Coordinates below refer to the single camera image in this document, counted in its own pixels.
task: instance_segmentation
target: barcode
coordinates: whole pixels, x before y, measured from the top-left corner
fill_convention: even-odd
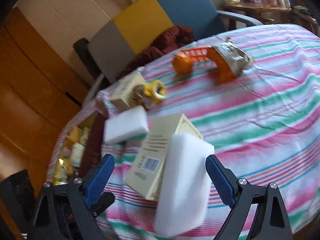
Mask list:
[[[155,170],[158,166],[158,162],[159,162],[159,160],[157,160],[157,159],[147,157],[147,159],[144,160],[141,168],[153,173],[153,172],[155,172]]]

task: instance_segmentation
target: beige wall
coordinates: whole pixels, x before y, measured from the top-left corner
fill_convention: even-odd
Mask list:
[[[92,36],[130,0],[19,0],[17,6],[44,40],[88,84],[93,79],[73,43]]]

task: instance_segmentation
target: silver screw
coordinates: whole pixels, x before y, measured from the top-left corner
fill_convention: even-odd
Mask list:
[[[74,184],[80,184],[82,182],[82,179],[81,178],[75,178],[74,180],[73,180],[73,183]]]
[[[271,183],[270,183],[270,187],[271,187],[271,188],[277,188],[277,184],[274,183],[274,182],[271,182]]]
[[[48,181],[45,182],[45,183],[43,184],[43,186],[44,186],[44,187],[50,187],[50,182],[48,182]]]
[[[246,179],[239,179],[239,183],[241,185],[245,185],[245,184],[247,184],[247,180]]]

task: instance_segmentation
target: maroon blanket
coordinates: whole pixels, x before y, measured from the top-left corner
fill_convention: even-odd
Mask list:
[[[152,44],[140,52],[127,67],[117,76],[117,80],[136,68],[144,66],[175,49],[193,42],[192,29],[184,26],[173,26],[161,33]]]

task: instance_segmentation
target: foam block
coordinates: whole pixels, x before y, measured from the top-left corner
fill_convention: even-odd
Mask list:
[[[143,106],[136,106],[105,121],[103,141],[112,145],[148,132],[147,113]]]
[[[206,157],[214,146],[187,133],[172,135],[165,163],[155,231],[172,237],[190,231],[205,218],[211,179]]]

